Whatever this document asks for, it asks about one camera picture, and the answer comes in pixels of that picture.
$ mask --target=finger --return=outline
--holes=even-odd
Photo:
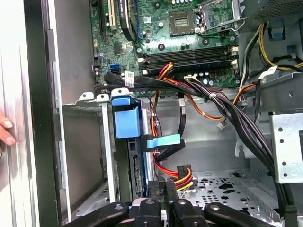
[[[12,137],[12,135],[2,126],[0,126],[0,140],[5,142],[7,145],[13,145],[16,142],[14,137]]]
[[[13,127],[13,124],[10,122],[10,120],[7,117],[3,116],[3,114],[1,113],[0,113],[0,124],[5,128]]]

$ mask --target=metal bracket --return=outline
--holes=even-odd
[[[270,116],[277,183],[303,183],[303,161],[299,131],[303,113]]]

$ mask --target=pci express slot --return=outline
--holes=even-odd
[[[114,0],[108,0],[108,15],[109,15],[109,26],[110,29],[115,30],[116,18],[115,18],[115,3]]]
[[[100,34],[103,40],[106,40],[106,17],[104,13],[104,0],[98,0],[99,9],[99,24],[100,24]]]

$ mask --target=orange wire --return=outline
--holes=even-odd
[[[182,182],[182,181],[184,181],[184,180],[186,180],[186,179],[188,179],[190,177],[191,170],[190,170],[190,168],[187,168],[187,170],[188,170],[188,174],[185,177],[183,177],[182,179],[180,179],[178,181],[175,181],[175,184],[178,184],[178,183],[180,183],[180,182]]]

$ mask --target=metal frame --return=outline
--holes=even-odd
[[[303,113],[270,116],[277,183],[303,183]]]
[[[0,34],[0,111],[12,121],[14,126],[9,132],[17,141],[13,146],[1,145],[0,220],[2,226],[38,227],[40,224],[23,1],[1,1]]]

